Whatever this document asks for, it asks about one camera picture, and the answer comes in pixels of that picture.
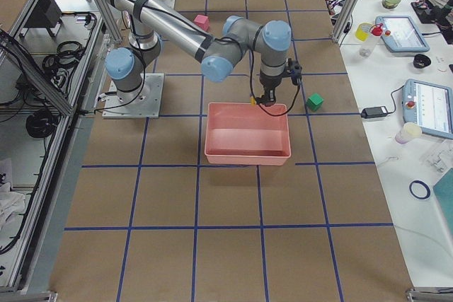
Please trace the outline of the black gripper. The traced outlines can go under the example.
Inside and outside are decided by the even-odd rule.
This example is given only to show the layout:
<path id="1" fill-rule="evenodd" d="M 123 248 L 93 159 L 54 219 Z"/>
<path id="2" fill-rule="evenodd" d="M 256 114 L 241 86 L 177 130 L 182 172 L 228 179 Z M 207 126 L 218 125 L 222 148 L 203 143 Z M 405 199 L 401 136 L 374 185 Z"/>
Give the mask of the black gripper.
<path id="1" fill-rule="evenodd" d="M 261 64 L 259 80 L 263 86 L 263 104 L 266 107 L 270 107 L 275 104 L 275 89 L 282 82 L 282 75 L 285 72 L 285 65 L 279 66 L 268 66 L 267 64 Z"/>

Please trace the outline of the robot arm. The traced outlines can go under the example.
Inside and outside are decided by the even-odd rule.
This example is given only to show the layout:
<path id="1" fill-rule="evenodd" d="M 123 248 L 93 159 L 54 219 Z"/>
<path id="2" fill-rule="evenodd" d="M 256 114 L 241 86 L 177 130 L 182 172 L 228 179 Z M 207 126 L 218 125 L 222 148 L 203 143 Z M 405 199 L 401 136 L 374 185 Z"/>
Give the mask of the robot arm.
<path id="1" fill-rule="evenodd" d="M 259 105 L 271 106 L 275 90 L 283 78 L 299 86 L 301 68 L 287 54 L 292 30 L 284 21 L 260 25 L 239 16 L 227 18 L 221 38 L 216 38 L 166 5 L 164 0 L 106 0 L 113 8 L 126 11 L 136 24 L 163 35 L 201 65 L 204 76 L 223 81 L 243 59 L 247 51 L 260 54 L 259 81 L 264 93 L 256 98 Z"/>

